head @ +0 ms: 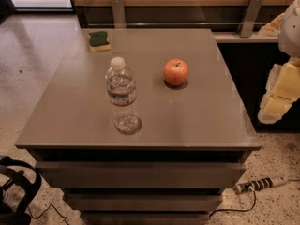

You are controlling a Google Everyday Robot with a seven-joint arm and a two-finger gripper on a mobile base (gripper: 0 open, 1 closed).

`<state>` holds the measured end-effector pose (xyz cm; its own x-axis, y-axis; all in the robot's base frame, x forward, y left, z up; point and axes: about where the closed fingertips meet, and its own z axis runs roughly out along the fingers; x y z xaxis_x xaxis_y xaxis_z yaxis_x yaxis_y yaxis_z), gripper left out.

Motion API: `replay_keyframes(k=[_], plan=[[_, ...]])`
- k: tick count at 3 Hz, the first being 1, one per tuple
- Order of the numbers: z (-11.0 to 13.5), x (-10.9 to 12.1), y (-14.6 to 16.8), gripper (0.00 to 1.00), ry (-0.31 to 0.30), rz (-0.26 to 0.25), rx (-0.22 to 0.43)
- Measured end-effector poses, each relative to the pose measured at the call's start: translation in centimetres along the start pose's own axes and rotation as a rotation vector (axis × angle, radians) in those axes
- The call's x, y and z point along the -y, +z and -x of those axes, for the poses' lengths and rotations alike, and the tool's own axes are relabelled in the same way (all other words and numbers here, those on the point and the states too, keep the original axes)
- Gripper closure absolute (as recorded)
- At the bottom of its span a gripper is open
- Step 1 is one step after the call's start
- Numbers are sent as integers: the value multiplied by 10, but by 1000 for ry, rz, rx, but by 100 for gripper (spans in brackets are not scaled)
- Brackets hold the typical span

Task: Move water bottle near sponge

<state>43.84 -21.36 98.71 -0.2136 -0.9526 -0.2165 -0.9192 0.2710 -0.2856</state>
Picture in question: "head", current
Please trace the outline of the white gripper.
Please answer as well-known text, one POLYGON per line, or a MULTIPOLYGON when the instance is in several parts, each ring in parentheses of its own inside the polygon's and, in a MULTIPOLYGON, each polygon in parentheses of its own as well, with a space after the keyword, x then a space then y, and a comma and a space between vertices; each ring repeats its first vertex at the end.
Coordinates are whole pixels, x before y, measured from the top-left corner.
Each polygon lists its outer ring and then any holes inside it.
MULTIPOLYGON (((263 26, 259 36, 277 38, 278 47, 290 57, 300 56, 300 0, 294 0, 285 13, 263 26)), ((262 96, 258 119, 274 124, 300 98, 300 59, 290 59, 283 66, 274 64, 270 70, 266 92, 262 96)))

